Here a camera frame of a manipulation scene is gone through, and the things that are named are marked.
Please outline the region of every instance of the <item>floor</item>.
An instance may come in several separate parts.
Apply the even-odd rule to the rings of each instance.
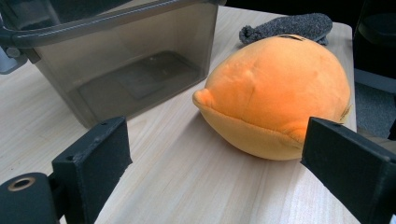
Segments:
[[[378,137],[388,138],[396,120],[395,93],[369,86],[368,82],[360,83],[360,75],[361,71],[355,70],[357,125]]]

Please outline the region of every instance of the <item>light orange fabric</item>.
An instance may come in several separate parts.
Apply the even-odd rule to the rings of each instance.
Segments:
[[[309,117],[340,122],[350,89],[337,58],[297,35],[273,36],[228,57],[192,96],[205,120],[257,157],[302,157]]]

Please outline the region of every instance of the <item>translucent storage box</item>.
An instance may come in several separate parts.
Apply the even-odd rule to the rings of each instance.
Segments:
[[[137,115],[207,76],[219,1],[0,3],[8,57],[34,63],[87,128]]]

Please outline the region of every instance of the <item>table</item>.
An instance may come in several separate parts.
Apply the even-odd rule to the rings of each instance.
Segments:
[[[220,7],[213,70],[241,47],[244,25],[279,15]],[[335,23],[329,46],[346,69],[354,104],[351,28]],[[134,161],[96,223],[358,223],[301,164],[268,161],[228,144],[191,96],[201,82],[129,119]],[[0,77],[0,180],[52,173],[50,162],[87,130],[31,64]],[[356,131],[352,109],[346,126]]]

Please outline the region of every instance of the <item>stuffed toy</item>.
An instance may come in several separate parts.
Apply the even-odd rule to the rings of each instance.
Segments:
[[[321,45],[328,45],[326,35],[332,30],[332,19],[322,13],[308,13],[295,16],[283,16],[268,21],[255,28],[247,25],[239,32],[244,44],[275,35],[300,35]]]
[[[310,117],[343,122],[350,89],[337,58],[315,41],[277,35],[223,61],[192,96],[213,129],[257,157],[302,157]]]

